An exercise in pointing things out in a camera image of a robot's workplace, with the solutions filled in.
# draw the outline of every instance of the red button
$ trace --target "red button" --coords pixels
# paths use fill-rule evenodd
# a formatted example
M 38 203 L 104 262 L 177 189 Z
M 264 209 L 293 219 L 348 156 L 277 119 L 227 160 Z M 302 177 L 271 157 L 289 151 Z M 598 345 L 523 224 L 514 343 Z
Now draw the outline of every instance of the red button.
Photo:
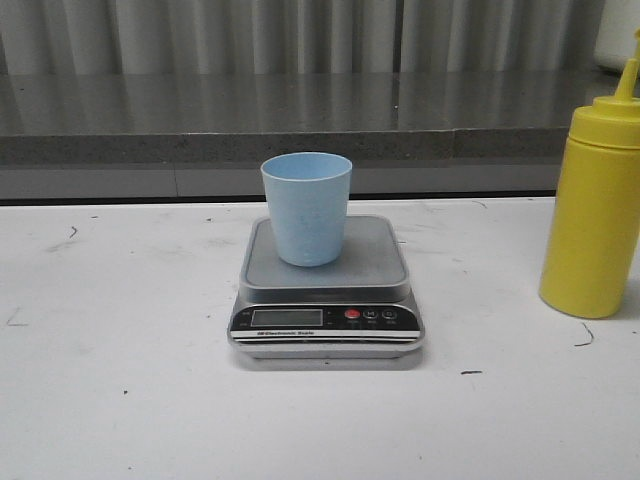
M 350 308 L 344 312 L 344 316 L 350 319 L 360 318 L 360 312 L 355 308 Z

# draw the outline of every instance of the gray countertop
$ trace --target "gray countertop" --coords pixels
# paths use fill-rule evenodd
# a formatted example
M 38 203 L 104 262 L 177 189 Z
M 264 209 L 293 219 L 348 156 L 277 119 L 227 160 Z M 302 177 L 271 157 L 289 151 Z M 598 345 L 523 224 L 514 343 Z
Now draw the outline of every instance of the gray countertop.
M 0 198 L 262 193 L 259 164 L 331 151 L 354 193 L 549 190 L 601 72 L 0 77 Z

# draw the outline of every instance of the scale button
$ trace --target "scale button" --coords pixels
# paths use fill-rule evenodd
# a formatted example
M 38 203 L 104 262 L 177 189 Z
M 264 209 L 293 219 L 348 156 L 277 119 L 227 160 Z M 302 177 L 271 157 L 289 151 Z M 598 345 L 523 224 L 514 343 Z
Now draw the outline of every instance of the scale button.
M 373 308 L 365 308 L 362 311 L 362 316 L 366 319 L 372 320 L 374 318 L 378 318 L 378 312 Z
M 382 318 L 384 318 L 385 320 L 395 320 L 396 318 L 398 318 L 398 313 L 395 310 L 386 308 L 382 311 Z
M 345 310 L 344 316 L 352 320 L 356 318 L 360 318 L 360 311 L 356 310 L 355 308 L 349 308 Z

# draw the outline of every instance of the lcd screen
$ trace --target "lcd screen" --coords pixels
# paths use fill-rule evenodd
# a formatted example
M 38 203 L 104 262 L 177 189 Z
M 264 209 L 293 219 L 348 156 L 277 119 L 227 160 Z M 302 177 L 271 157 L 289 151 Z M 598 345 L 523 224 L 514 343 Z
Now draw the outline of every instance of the lcd screen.
M 321 327 L 322 310 L 254 310 L 252 327 Z

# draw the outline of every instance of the yellow bottle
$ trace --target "yellow bottle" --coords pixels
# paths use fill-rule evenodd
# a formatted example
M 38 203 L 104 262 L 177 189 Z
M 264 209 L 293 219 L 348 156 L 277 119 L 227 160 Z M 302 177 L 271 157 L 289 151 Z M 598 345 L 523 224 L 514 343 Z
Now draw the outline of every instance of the yellow bottle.
M 562 161 L 540 297 L 577 317 L 618 311 L 640 232 L 635 36 L 615 94 L 574 112 Z

